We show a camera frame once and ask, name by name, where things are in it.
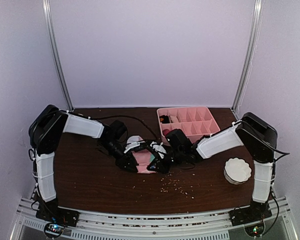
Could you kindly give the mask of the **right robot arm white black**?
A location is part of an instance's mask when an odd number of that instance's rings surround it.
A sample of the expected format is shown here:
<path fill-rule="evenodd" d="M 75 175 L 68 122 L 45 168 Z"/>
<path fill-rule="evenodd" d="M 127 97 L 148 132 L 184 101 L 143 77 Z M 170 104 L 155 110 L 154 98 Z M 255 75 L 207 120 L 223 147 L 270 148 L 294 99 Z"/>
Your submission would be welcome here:
<path fill-rule="evenodd" d="M 187 128 L 173 128 L 165 133 L 170 151 L 158 150 L 158 159 L 147 167 L 150 171 L 165 173 L 172 163 L 189 162 L 194 164 L 230 149 L 243 147 L 250 154 L 254 163 L 254 188 L 251 203 L 246 210 L 249 220 L 258 220 L 265 212 L 265 205 L 271 195 L 275 180 L 275 165 L 281 158 L 288 155 L 277 149 L 277 131 L 265 121 L 247 112 L 242 119 L 231 126 L 210 135 L 202 135 L 195 142 L 187 136 Z"/>

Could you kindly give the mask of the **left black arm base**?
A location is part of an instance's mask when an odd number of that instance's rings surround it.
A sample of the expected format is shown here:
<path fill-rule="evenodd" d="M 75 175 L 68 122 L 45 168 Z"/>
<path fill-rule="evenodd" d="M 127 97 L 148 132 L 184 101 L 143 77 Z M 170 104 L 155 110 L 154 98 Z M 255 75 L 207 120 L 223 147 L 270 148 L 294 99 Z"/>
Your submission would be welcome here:
<path fill-rule="evenodd" d="M 58 208 L 56 213 L 51 213 L 48 209 L 38 209 L 35 217 L 66 227 L 76 227 L 79 215 L 78 211 Z"/>

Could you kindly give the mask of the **pink patterned sock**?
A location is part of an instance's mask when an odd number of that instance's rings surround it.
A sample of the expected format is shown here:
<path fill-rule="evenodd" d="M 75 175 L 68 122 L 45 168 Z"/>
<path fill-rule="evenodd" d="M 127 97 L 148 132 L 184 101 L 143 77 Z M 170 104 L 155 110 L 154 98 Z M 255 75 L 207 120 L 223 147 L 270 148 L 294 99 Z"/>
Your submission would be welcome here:
<path fill-rule="evenodd" d="M 133 135 L 127 139 L 127 147 L 136 142 L 143 141 L 143 139 L 139 135 Z M 132 151 L 132 155 L 137 162 L 137 173 L 138 174 L 155 174 L 155 171 L 148 170 L 147 167 L 151 163 L 151 161 L 155 158 L 155 156 L 148 151 L 147 149 L 135 152 Z"/>

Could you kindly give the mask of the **pink divided organizer tray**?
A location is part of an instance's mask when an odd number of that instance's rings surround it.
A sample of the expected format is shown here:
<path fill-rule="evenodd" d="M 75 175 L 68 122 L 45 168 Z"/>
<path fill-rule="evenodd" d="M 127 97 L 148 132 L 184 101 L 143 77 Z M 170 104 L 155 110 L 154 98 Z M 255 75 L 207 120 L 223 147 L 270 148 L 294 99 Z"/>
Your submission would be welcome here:
<path fill-rule="evenodd" d="M 163 135 L 164 129 L 170 131 L 174 129 L 181 129 L 189 140 L 194 143 L 202 136 L 209 136 L 220 131 L 220 128 L 213 117 L 210 110 L 205 106 L 199 107 L 167 107 L 159 108 L 156 111 L 159 132 L 161 141 L 168 145 L 168 141 Z M 170 115 L 178 116 L 181 120 L 180 123 L 161 124 L 159 116 Z"/>

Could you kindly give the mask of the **striped beige maroon sock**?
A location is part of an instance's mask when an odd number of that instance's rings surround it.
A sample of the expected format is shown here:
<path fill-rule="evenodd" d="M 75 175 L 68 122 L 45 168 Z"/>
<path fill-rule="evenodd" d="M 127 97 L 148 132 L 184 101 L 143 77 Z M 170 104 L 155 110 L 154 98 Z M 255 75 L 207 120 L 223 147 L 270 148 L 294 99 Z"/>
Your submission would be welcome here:
<path fill-rule="evenodd" d="M 177 115 L 170 115 L 169 118 L 170 118 L 171 123 L 181 123 L 182 122 Z"/>

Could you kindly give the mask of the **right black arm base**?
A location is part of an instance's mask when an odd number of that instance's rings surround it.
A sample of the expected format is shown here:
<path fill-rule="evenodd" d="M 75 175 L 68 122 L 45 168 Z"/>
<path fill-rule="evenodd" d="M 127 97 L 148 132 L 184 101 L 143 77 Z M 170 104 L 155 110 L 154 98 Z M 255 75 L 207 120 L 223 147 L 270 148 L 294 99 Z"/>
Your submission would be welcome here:
<path fill-rule="evenodd" d="M 265 211 L 252 208 L 251 206 L 235 208 L 229 212 L 229 218 L 232 226 L 246 225 L 253 222 L 260 222 L 272 216 L 271 210 Z"/>

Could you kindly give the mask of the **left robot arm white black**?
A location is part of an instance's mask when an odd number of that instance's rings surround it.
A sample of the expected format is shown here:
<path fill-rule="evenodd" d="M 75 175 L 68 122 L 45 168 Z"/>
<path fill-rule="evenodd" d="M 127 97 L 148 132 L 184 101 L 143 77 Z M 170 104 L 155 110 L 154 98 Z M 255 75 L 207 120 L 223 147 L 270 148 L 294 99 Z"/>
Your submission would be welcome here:
<path fill-rule="evenodd" d="M 117 167 L 136 173 L 137 161 L 119 144 L 119 139 L 127 131 L 122 121 L 115 120 L 107 125 L 99 119 L 60 110 L 52 104 L 40 113 L 28 130 L 29 155 L 34 161 L 33 174 L 45 217 L 51 222 L 62 218 L 54 184 L 54 157 L 62 135 L 69 133 L 98 139 L 108 154 L 114 157 Z"/>

